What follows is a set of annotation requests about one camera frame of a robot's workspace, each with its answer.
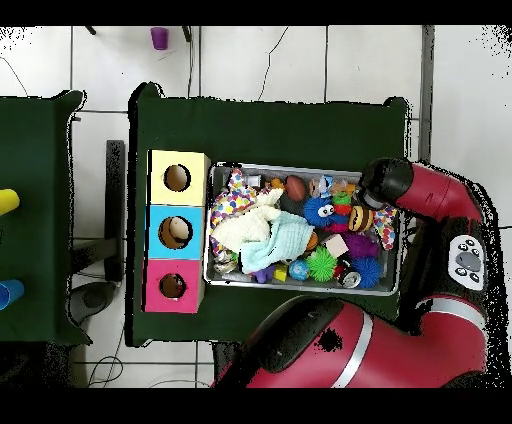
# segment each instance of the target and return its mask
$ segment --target floor tile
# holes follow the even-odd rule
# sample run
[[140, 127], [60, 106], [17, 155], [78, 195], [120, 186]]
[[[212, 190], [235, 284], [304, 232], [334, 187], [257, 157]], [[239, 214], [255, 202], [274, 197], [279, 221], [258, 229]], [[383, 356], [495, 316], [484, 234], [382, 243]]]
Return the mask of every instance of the floor tile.
[[[86, 364], [87, 382], [94, 369], [94, 364]], [[101, 364], [97, 367], [92, 381], [105, 380], [109, 373], [114, 378], [121, 372], [121, 365]], [[123, 364], [119, 378], [107, 383], [107, 388], [194, 388], [195, 367], [193, 365], [132, 365]], [[102, 388], [105, 383], [91, 385], [92, 388]]]
[[[85, 282], [95, 281], [87, 277], [74, 277]], [[126, 283], [123, 281], [115, 294], [112, 303], [100, 313], [88, 318], [82, 328], [92, 340], [92, 344], [78, 346], [73, 349], [74, 362], [98, 362], [105, 356], [114, 355], [123, 331], [125, 321]]]
[[327, 100], [404, 97], [419, 116], [421, 25], [330, 25]]
[[198, 342], [198, 362], [212, 362], [213, 363], [213, 350], [211, 342]]
[[125, 142], [128, 166], [129, 121], [126, 114], [77, 113], [73, 122], [75, 237], [103, 237], [105, 219], [105, 152], [107, 140]]
[[[73, 88], [87, 92], [86, 109], [128, 110], [128, 100], [143, 82], [160, 84], [167, 97], [186, 97], [190, 75], [189, 43], [179, 26], [169, 29], [169, 48], [153, 48], [148, 26], [98, 26], [96, 35], [73, 27]], [[198, 29], [193, 27], [193, 90], [198, 87]]]
[[[29, 96], [53, 97], [71, 87], [69, 26], [0, 28], [0, 57], [9, 62]], [[13, 71], [0, 59], [0, 96], [25, 95]]]
[[213, 383], [213, 365], [198, 365], [197, 381], [198, 389], [207, 389]]
[[[285, 26], [206, 26], [202, 43], [202, 95], [257, 100], [268, 53]], [[325, 27], [290, 26], [271, 54], [262, 101], [321, 103]]]
[[478, 25], [436, 25], [432, 163], [481, 184], [512, 225], [512, 58]]
[[196, 362], [195, 342], [164, 342], [154, 340], [147, 347], [127, 347], [123, 342], [117, 355], [123, 362]]

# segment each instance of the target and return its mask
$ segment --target blue cup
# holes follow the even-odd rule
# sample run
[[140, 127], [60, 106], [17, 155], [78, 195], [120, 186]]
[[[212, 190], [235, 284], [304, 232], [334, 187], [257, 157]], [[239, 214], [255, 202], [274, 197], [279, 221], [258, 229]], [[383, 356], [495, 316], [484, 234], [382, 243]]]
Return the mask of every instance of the blue cup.
[[19, 280], [0, 281], [0, 311], [7, 308], [25, 293], [25, 286]]

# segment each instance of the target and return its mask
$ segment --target green spiky ball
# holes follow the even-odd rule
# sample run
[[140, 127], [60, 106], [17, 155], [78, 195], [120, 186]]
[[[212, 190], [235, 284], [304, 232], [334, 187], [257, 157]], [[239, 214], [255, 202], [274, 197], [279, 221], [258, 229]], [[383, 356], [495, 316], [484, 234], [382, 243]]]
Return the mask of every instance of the green spiky ball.
[[318, 246], [316, 250], [306, 259], [310, 275], [321, 283], [329, 281], [334, 276], [336, 258], [323, 247]]

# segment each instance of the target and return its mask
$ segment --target light blue towel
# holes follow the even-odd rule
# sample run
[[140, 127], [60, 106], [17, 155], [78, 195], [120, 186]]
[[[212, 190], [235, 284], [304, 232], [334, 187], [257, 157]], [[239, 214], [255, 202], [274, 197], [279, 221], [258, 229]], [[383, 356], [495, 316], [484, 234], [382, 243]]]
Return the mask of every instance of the light blue towel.
[[242, 244], [242, 272], [249, 274], [283, 259], [297, 259], [306, 251], [313, 229], [301, 216], [282, 211], [272, 222], [269, 240]]

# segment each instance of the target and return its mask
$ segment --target blue spiky ball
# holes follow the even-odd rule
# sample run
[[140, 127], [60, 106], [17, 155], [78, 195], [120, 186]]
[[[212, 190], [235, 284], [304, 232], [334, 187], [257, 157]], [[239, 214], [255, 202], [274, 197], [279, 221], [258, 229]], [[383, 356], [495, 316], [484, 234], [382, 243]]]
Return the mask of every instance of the blue spiky ball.
[[372, 257], [357, 258], [352, 261], [351, 266], [361, 275], [361, 282], [358, 287], [371, 289], [379, 282], [382, 268], [377, 259]]

